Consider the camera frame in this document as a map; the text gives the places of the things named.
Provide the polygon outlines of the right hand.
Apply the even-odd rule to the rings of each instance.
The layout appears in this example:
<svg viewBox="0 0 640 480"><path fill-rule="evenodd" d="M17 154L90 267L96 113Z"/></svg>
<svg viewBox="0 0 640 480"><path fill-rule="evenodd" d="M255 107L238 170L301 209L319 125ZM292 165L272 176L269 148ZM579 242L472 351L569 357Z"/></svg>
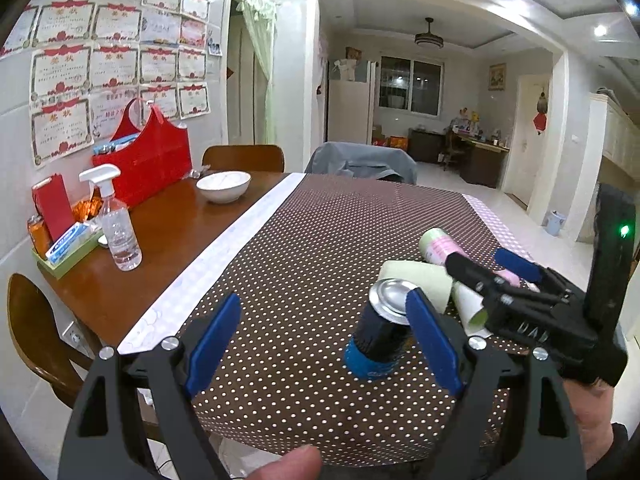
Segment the right hand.
<svg viewBox="0 0 640 480"><path fill-rule="evenodd" d="M564 390L576 418L587 468L594 466L614 442L614 388L602 380L591 386L565 379Z"/></svg>

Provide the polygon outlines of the left hand thumb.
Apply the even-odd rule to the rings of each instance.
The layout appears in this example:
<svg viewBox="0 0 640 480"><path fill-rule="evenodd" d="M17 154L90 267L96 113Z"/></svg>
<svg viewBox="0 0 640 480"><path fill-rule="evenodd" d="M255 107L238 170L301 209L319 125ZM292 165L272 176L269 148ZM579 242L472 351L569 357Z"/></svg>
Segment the left hand thumb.
<svg viewBox="0 0 640 480"><path fill-rule="evenodd" d="M301 446L253 471L247 480L317 480L322 468L318 448Z"/></svg>

